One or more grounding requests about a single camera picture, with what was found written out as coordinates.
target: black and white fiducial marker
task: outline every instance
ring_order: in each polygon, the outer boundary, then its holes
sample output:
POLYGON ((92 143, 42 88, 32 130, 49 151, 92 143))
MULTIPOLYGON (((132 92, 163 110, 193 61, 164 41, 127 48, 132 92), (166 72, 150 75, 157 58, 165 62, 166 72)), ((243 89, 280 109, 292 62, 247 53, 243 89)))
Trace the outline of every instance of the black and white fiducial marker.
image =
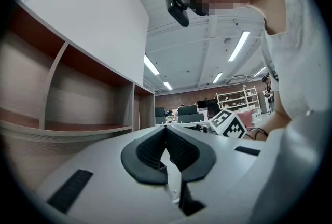
POLYGON ((237 116, 230 110, 223 109, 210 120, 211 127, 218 135, 242 138, 246 128, 237 116))

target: ceiling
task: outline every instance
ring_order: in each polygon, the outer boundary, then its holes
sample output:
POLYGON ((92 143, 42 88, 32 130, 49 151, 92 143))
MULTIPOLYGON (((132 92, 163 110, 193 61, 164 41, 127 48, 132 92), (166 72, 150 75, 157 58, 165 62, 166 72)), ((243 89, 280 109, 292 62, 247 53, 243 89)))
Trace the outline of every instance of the ceiling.
POLYGON ((182 27, 168 14, 165 0, 141 1, 150 17, 145 52, 160 72, 154 75, 145 66, 144 86, 153 88, 156 95, 224 86, 239 75, 252 80, 263 68, 264 20, 258 11, 221 10, 218 15, 201 17, 189 9, 190 25, 182 27), (242 31, 250 31, 250 35, 235 60, 228 62, 242 31), (221 78, 212 84, 220 72, 221 78), (163 82, 168 82, 173 90, 170 92, 163 82))

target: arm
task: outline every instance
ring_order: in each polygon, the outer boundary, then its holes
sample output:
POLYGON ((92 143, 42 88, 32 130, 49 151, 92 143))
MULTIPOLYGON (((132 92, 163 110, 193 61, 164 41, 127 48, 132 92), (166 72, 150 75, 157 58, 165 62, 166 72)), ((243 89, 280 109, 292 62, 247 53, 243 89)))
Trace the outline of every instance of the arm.
MULTIPOLYGON (((275 91, 274 93, 274 112, 270 114, 268 120, 260 126, 268 134, 277 128, 284 128, 291 121, 288 114, 285 112, 284 107, 281 104, 279 92, 275 91)), ((257 130, 252 130, 247 132, 248 135, 253 137, 257 130)), ((249 136, 245 136, 244 139, 251 139, 249 136)), ((265 141, 267 138, 261 132, 258 132, 256 140, 265 141)))

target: white wall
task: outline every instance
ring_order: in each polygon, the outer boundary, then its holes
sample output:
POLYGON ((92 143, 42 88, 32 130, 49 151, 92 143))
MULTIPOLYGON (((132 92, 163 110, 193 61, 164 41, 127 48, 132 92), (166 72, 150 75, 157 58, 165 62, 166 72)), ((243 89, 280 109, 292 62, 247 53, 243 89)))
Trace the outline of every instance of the white wall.
POLYGON ((143 85, 149 17, 140 0, 21 0, 66 39, 143 85))

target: white shelving unit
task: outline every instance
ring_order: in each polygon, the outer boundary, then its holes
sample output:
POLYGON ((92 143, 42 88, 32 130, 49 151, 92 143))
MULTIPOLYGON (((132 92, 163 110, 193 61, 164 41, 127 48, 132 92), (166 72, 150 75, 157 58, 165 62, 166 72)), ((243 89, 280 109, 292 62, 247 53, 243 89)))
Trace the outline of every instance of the white shelving unit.
POLYGON ((260 109, 259 99, 256 91, 256 87, 235 91, 235 92, 229 92, 224 94, 218 94, 217 93, 217 100, 218 100, 218 106, 219 109, 234 109, 232 110, 235 113, 243 113, 248 110, 253 109, 260 109), (226 97, 230 95, 235 94, 241 94, 242 97, 234 98, 230 100, 224 100, 226 97), (229 105, 230 102, 238 101, 238 100, 245 100, 245 103, 240 103, 238 105, 229 105))

